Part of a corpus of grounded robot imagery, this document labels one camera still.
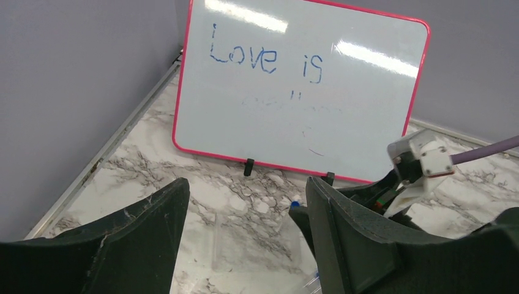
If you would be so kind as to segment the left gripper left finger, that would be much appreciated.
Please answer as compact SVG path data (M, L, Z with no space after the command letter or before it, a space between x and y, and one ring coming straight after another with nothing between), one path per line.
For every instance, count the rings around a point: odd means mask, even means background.
M1 244L2 293L168 293L190 200L185 178L53 238Z

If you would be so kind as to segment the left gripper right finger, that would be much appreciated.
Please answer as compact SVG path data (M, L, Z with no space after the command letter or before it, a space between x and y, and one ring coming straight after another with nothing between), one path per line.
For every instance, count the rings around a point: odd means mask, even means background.
M460 239L387 219L319 178L306 184L323 293L517 293L517 209Z

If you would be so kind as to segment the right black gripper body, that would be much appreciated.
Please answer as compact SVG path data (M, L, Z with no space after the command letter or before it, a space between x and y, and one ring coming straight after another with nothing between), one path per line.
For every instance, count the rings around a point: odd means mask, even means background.
M375 183L339 188L336 191L339 193L340 200L347 198L370 210L379 211L377 204L379 198L396 188L398 183L398 176L392 170ZM302 232L314 256L343 256L342 241L337 233L337 222L329 194L320 195L320 191L312 187L306 188L306 192L308 194L314 192L316 197L312 200L308 195L307 206L291 205L290 218Z

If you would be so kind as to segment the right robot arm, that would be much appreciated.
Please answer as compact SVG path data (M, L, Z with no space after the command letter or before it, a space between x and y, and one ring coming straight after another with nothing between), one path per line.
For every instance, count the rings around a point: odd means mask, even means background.
M326 179L309 178L307 206L293 205L289 216L301 230L314 258L359 263L403 263L412 260L479 259L497 252L518 256L518 208L509 208L462 239L423 231L410 217L384 217L402 194L395 170L383 179L357 187L334 189Z

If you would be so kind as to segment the blue capped test tube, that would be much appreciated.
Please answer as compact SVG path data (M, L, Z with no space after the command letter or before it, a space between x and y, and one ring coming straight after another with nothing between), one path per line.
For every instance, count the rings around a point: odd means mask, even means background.
M300 207L300 205L301 205L301 204L300 204L298 201L293 201L293 202L291 202L289 208L290 208L290 209L293 209L293 208L296 208L296 207Z

